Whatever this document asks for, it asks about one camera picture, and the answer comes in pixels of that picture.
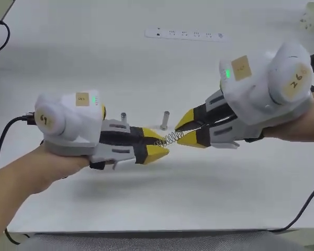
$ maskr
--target green led light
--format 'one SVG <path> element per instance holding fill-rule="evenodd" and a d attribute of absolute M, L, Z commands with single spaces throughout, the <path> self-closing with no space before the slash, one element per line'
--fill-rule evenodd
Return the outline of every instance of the green led light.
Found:
<path fill-rule="evenodd" d="M 226 70 L 226 77 L 230 78 L 230 70 Z"/>

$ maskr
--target screw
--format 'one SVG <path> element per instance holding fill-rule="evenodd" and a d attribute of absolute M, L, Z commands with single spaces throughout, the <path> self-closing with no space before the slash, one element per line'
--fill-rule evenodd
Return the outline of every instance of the screw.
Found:
<path fill-rule="evenodd" d="M 123 123 L 127 123 L 127 114 L 125 112 L 121 113 L 121 121 Z"/>
<path fill-rule="evenodd" d="M 163 130 L 163 131 L 167 130 L 167 121 L 169 120 L 169 115 L 170 115 L 169 111 L 164 112 L 163 121 L 162 121 L 162 124 L 160 126 L 161 130 Z"/>

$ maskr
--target paper label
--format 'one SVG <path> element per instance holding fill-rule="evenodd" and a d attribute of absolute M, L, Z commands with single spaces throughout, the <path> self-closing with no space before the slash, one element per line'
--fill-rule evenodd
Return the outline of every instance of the paper label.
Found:
<path fill-rule="evenodd" d="M 246 55 L 232 61 L 231 66 L 236 81 L 240 81 L 252 75 L 248 57 Z"/>
<path fill-rule="evenodd" d="M 43 110 L 37 110 L 35 112 L 35 122 L 40 127 L 45 127 L 49 131 L 52 130 L 54 119 L 47 115 Z"/>
<path fill-rule="evenodd" d="M 300 64 L 293 77 L 283 87 L 283 92 L 288 98 L 293 99 L 299 93 L 305 84 L 307 74 L 309 74 L 309 70 L 303 64 Z"/>
<path fill-rule="evenodd" d="M 76 106 L 89 106 L 89 94 L 88 93 L 76 93 L 75 105 Z"/>

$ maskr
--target yellow fingertip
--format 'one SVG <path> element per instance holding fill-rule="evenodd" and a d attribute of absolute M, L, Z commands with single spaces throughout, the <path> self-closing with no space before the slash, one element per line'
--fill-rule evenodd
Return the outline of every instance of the yellow fingertip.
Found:
<path fill-rule="evenodd" d="M 175 130 L 178 130 L 180 127 L 182 127 L 183 125 L 185 125 L 185 124 L 187 124 L 187 123 L 189 123 L 189 122 L 191 122 L 193 120 L 194 120 L 194 110 L 191 109 L 179 121 L 179 123 L 177 124 Z"/>
<path fill-rule="evenodd" d="M 104 104 L 101 104 L 101 111 L 103 113 L 103 120 L 106 118 L 106 107 Z"/>
<path fill-rule="evenodd" d="M 179 145 L 187 145 L 196 148 L 207 148 L 206 146 L 198 143 L 196 131 L 192 131 L 189 132 L 188 134 L 185 134 L 181 139 L 177 141 L 177 143 Z"/>
<path fill-rule="evenodd" d="M 143 135 L 145 138 L 156 138 L 156 139 L 159 139 L 162 141 L 164 140 L 164 138 L 162 136 L 158 135 L 157 133 L 155 133 L 151 129 L 143 127 L 142 130 L 143 130 Z"/>
<path fill-rule="evenodd" d="M 148 156 L 145 159 L 143 165 L 149 164 L 151 162 L 156 161 L 157 159 L 160 159 L 160 158 L 168 155 L 168 153 L 170 151 L 168 149 L 162 148 L 160 146 L 147 145 L 147 152 L 148 152 Z"/>

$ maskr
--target white table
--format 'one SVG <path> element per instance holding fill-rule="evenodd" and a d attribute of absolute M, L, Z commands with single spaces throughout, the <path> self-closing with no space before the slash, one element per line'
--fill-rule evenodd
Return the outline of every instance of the white table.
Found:
<path fill-rule="evenodd" d="M 0 53 L 0 134 L 11 118 L 33 110 L 39 93 L 90 88 L 102 92 L 108 118 L 126 112 L 131 125 L 154 127 L 169 110 L 171 128 L 219 88 L 220 58 L 275 50 L 298 36 L 306 2 L 18 0 L 5 19 L 12 39 Z M 148 27 L 222 32 L 230 42 L 148 39 Z M 0 28 L 0 43 L 5 36 Z M 13 126 L 0 166 L 41 138 L 36 127 Z M 236 151 L 180 145 L 170 151 L 149 166 L 86 168 L 58 181 L 31 196 L 8 229 L 276 228 L 295 217 L 314 189 L 311 143 L 265 139 Z M 294 227 L 314 227 L 314 201 Z"/>

